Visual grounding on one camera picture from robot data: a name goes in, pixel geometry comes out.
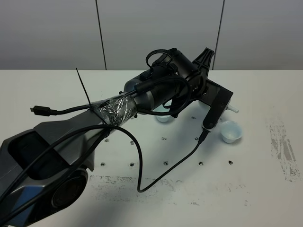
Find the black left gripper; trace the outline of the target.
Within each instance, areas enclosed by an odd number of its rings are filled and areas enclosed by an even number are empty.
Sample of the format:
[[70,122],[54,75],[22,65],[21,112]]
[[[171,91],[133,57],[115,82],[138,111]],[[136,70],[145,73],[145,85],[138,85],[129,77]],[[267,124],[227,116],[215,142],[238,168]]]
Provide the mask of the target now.
[[187,105],[199,99],[204,92],[213,56],[214,51],[205,48],[203,52],[189,64],[187,81],[191,86],[192,93]]

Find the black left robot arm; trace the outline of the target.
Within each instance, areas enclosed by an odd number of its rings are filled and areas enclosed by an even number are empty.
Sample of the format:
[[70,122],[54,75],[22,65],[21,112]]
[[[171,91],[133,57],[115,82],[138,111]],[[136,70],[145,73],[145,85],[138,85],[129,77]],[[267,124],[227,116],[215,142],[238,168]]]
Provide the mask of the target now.
[[42,122],[3,141],[0,148],[0,224],[26,227],[72,205],[84,191],[94,151],[138,114],[176,117],[206,91],[210,49],[190,61],[179,50],[158,49],[149,69],[117,96],[56,111],[35,106],[39,116],[78,115]]

